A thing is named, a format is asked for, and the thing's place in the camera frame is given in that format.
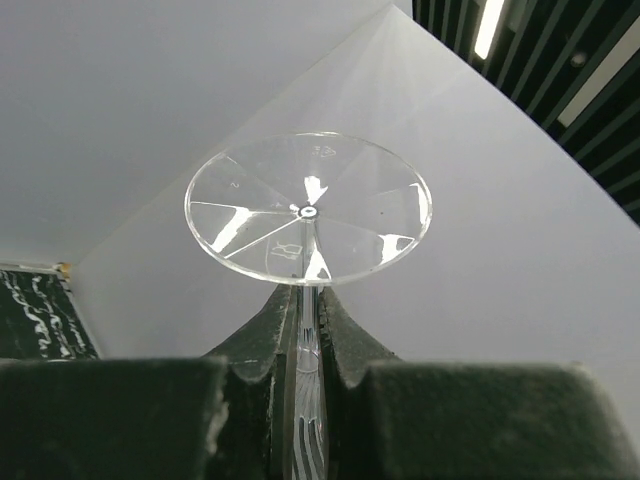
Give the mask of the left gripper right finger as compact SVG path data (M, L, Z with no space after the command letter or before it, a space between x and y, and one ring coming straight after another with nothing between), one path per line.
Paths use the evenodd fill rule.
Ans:
M410 362L319 298L333 479L635 479L605 390L576 364Z

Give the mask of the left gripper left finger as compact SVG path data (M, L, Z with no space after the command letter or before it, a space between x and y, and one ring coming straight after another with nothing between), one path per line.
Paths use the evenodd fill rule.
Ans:
M198 358L1 364L5 479L288 479L295 290Z

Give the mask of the clear wine glass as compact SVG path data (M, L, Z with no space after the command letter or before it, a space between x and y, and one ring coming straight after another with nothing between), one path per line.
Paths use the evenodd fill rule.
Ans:
M184 215L224 267L275 285L262 311L217 348L237 377L269 389L269 469L329 475L319 297L402 259L433 216L420 173L393 152L334 132L232 146L190 180Z

